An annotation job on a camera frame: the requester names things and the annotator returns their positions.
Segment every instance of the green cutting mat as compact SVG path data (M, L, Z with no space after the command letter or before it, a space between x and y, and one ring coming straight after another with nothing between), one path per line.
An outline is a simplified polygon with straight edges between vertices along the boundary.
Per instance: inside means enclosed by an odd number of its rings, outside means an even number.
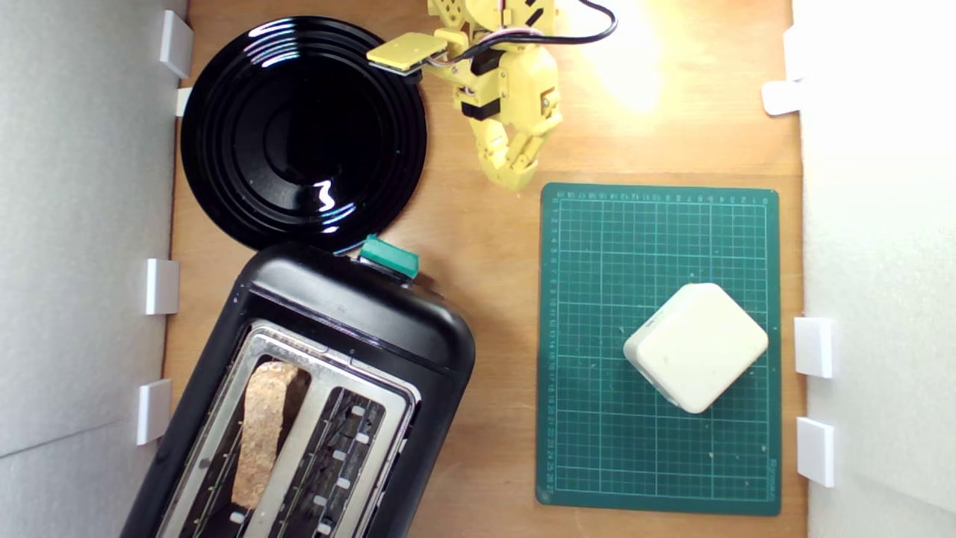
M541 198L538 500L778 514L776 192L551 183ZM621 348L682 285L706 281L767 330L770 348L691 415Z

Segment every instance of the black plate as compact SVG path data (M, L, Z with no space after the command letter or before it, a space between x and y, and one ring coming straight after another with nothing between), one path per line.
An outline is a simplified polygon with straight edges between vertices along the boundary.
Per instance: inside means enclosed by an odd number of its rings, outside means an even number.
M227 234L253 249L328 252L384 229L422 174L418 86L372 68L377 36L301 16L236 37L196 80L183 116L186 179Z

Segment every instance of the white bracket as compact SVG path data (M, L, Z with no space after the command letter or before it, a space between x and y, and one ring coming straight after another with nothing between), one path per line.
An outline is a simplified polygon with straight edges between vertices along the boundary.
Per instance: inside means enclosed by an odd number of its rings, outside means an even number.
M179 261L150 258L146 261L146 315L179 311Z
M796 420L796 472L834 486L834 427L806 416Z
M834 376L833 321L793 318L796 371L830 379Z
M168 379L140 386L136 444L142 446L161 437L166 431L169 425L169 408L172 406L172 386Z
M173 10L163 13L160 61L179 78L189 78L192 65L192 29Z
M189 94L192 93L192 86L180 88L176 93L176 117L181 118L185 114L185 104L189 101Z
M800 80L806 75L808 47L803 33L796 25L783 33L783 57L787 70L786 80L765 82L760 89L764 110L771 116L780 116L800 110L803 93Z

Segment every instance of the wooden surface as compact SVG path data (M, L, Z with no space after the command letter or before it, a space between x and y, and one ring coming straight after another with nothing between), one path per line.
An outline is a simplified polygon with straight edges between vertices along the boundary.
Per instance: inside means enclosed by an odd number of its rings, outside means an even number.
M563 32L600 19L571 2ZM477 362L410 535L807 535L807 486L795 471L794 417L804 387L793 373L788 322L802 309L799 130L768 118L760 85L783 77L788 0L617 0L611 38L553 47L564 124L537 179L504 191L478 170L449 88L426 78L430 139L422 182L383 235L419 253L425 272L467 319ZM422 0L191 0L192 74L239 33L294 14L358 23L385 38L429 31ZM779 517L702 516L543 506L534 500L534 405L539 192L552 181L747 186L780 193L783 305L783 510ZM172 257L182 264L180 313L170 318L165 375L179 397L250 251L202 213L177 165Z

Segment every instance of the white cube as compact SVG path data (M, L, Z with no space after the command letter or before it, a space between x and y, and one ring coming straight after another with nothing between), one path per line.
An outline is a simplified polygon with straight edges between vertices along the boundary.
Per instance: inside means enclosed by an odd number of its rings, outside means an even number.
M624 356L671 403L702 413L767 350L767 333L720 286L678 290Z

